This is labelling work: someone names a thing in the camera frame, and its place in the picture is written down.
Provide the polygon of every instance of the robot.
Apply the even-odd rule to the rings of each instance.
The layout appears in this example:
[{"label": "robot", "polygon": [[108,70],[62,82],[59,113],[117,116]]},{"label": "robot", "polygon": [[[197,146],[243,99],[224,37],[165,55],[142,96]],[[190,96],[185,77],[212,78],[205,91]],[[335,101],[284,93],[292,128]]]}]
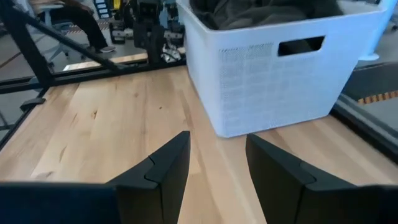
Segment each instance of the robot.
[{"label": "robot", "polygon": [[[115,0],[118,10],[109,30],[114,44],[124,44],[134,39],[134,46],[147,50],[149,63],[176,62],[181,60],[178,51],[183,45],[184,26],[178,21],[175,2],[162,0]],[[167,14],[167,24],[160,23],[160,16]]]}]

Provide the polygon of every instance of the sneaker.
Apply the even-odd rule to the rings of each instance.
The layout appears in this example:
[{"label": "sneaker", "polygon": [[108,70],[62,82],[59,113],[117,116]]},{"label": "sneaker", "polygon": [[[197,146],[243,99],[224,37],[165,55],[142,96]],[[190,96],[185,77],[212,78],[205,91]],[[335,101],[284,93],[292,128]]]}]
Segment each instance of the sneaker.
[{"label": "sneaker", "polygon": [[99,51],[102,53],[110,53],[114,50],[115,50],[114,46],[107,46],[107,47],[104,47],[103,49],[100,49]]}]

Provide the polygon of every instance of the black pants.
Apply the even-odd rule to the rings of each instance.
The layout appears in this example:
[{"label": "black pants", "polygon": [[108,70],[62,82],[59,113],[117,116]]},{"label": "black pants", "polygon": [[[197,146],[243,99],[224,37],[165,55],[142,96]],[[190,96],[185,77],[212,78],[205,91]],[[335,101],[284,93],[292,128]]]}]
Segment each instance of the black pants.
[{"label": "black pants", "polygon": [[[51,10],[50,15],[52,22],[69,20],[80,27],[87,34],[90,46],[93,46],[95,49],[99,50],[108,46],[100,27],[88,11],[79,7],[64,6],[60,9]],[[40,13],[39,17],[40,20],[44,21],[44,13]]]}]

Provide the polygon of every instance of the floor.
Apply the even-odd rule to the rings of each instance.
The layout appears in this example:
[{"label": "floor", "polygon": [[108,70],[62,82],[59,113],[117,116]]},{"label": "floor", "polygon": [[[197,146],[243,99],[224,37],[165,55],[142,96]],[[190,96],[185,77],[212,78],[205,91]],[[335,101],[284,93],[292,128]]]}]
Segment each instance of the floor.
[{"label": "floor", "polygon": [[[111,43],[109,31],[103,31],[108,43]],[[67,37],[72,40],[85,44],[87,39],[83,32],[68,34]],[[44,36],[42,34],[32,35],[34,41],[40,51],[50,49],[57,42],[51,37]],[[373,62],[358,62],[358,66],[369,65],[380,62],[393,62],[398,60],[398,46],[396,42],[398,40],[398,32],[391,32],[390,27],[386,30],[386,33],[382,37],[376,52],[381,56],[377,61]],[[102,54],[104,58],[122,57],[126,55],[139,54],[144,52],[142,49],[137,49],[134,47],[132,40],[126,42],[125,45],[115,45],[116,51],[110,54]],[[9,35],[0,38],[0,49],[2,53],[0,54],[0,81],[8,80],[10,78],[28,77],[33,75],[28,63],[24,59],[23,55],[19,53],[19,49],[15,45],[14,41]],[[51,53],[45,54],[45,57],[49,58]],[[74,52],[70,53],[69,58],[66,58],[63,54],[60,54],[54,59],[54,70],[62,71],[66,65],[82,62],[80,54]],[[19,106],[25,101],[37,96],[35,91],[26,91],[22,93],[11,93],[0,95],[0,112],[5,114],[8,123],[15,122],[18,117],[22,114]],[[394,108],[398,109],[398,100],[389,100],[379,103],[373,103],[370,105],[362,106],[365,110],[380,117],[381,120],[385,121],[388,125],[393,128],[398,127],[398,119],[394,116],[396,111]]]},{"label": "floor", "polygon": [[[44,97],[0,152],[1,181],[107,182],[189,130],[178,222],[265,223],[246,137],[216,136],[186,67],[58,86]],[[398,184],[398,168],[332,116],[256,134],[356,185]]]}]

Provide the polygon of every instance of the dark cloth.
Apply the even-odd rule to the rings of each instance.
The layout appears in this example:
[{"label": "dark cloth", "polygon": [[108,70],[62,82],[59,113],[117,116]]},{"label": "dark cloth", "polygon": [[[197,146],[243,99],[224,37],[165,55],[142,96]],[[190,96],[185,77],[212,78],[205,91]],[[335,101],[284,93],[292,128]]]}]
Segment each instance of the dark cloth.
[{"label": "dark cloth", "polygon": [[[100,27],[88,11],[80,7],[64,6],[60,9],[51,10],[50,15],[52,22],[68,20],[80,27],[86,33],[90,46],[95,49],[99,50],[108,46]],[[44,21],[44,12],[38,16],[40,20]]]},{"label": "dark cloth", "polygon": [[[230,30],[343,15],[336,0],[190,0],[193,13],[209,29]],[[323,37],[280,45],[280,55],[318,50]]]}]

